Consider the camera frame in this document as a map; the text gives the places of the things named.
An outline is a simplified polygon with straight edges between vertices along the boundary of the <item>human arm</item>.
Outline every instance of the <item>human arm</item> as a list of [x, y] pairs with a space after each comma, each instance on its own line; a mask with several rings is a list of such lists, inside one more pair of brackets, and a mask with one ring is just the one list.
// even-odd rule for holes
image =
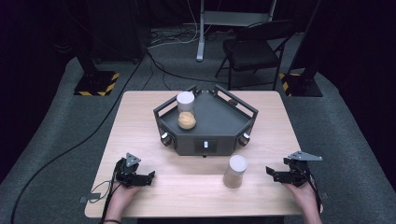
[[299, 188], [292, 184], [282, 184], [293, 194], [294, 200], [303, 211], [305, 224], [321, 224], [322, 221], [318, 212], [317, 198], [314, 190], [308, 183], [304, 183]]
[[142, 187], [126, 188], [120, 183], [114, 183], [113, 195], [111, 196], [111, 200], [108, 204], [105, 220], [117, 220], [118, 222], [121, 222], [124, 209], [141, 188]]

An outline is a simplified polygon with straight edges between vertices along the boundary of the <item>wrist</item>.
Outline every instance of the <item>wrist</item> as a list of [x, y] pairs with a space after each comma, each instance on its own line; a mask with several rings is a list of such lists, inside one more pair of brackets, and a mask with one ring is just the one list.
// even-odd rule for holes
[[106, 211], [105, 219], [113, 219], [121, 222], [123, 209], [121, 207], [115, 206], [115, 204], [110, 203]]
[[105, 220], [99, 222], [99, 224], [105, 224], [105, 223], [111, 223], [111, 222], [112, 222], [112, 223], [121, 224], [120, 221], [117, 221], [117, 220], [115, 220], [115, 219], [105, 219]]
[[301, 207], [305, 224], [319, 224], [321, 218], [318, 209], [315, 206], [302, 206]]

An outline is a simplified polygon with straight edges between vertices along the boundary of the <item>dark background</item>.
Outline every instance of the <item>dark background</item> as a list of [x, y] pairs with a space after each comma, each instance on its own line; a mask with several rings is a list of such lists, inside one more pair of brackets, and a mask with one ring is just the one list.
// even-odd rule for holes
[[[91, 30], [87, 2], [64, 2], [73, 17]], [[75, 57], [60, 16], [58, 3], [64, 2], [6, 0], [1, 3], [1, 180], [39, 127], [57, 91], [65, 65]], [[131, 2], [138, 3], [133, 13], [144, 14], [147, 25], [152, 28], [191, 22], [186, 0]], [[196, 20], [199, 19], [199, 2], [190, 1]], [[270, 3], [268, 0], [241, 2], [243, 4], [224, 0], [221, 10], [265, 12]], [[295, 19], [299, 22], [299, 32], [303, 32], [316, 2], [278, 1], [275, 19]], [[216, 10], [217, 4], [210, 1], [206, 8]], [[327, 0], [321, 4], [322, 8], [298, 51], [294, 67], [307, 67], [320, 56], [318, 71], [340, 91], [395, 188], [396, 176], [392, 173], [391, 157], [396, 126], [393, 106], [395, 77], [392, 74], [396, 39], [393, 33], [396, 20], [392, 10], [396, 8], [395, 3]], [[77, 29], [87, 49], [92, 51], [92, 37], [81, 27]]]

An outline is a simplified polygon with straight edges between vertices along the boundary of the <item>bracelet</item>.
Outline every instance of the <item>bracelet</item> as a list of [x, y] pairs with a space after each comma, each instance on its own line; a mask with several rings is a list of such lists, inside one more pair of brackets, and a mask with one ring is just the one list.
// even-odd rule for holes
[[103, 224], [105, 222], [114, 222], [114, 223], [117, 223], [117, 224], [121, 224], [120, 221], [117, 221], [115, 219], [106, 219], [106, 220], [103, 220], [103, 221], [99, 222], [99, 224]]

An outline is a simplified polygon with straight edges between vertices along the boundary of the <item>chair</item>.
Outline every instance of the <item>chair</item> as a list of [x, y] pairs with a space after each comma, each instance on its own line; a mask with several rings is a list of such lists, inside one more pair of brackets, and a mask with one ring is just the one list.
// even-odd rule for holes
[[[244, 27], [237, 33], [234, 39], [223, 41], [223, 50], [226, 57], [221, 63], [216, 77], [219, 75], [221, 69], [228, 68], [228, 90], [230, 90], [232, 86], [232, 71], [253, 71], [253, 74], [255, 74], [259, 69], [276, 67], [274, 82], [249, 85], [273, 83], [274, 91], [282, 62], [283, 50], [286, 42], [294, 35], [295, 27], [296, 22], [294, 21], [259, 22]], [[283, 39], [283, 41], [275, 49], [272, 49], [267, 40], [274, 39]], [[229, 66], [223, 67], [227, 60], [229, 61]]]

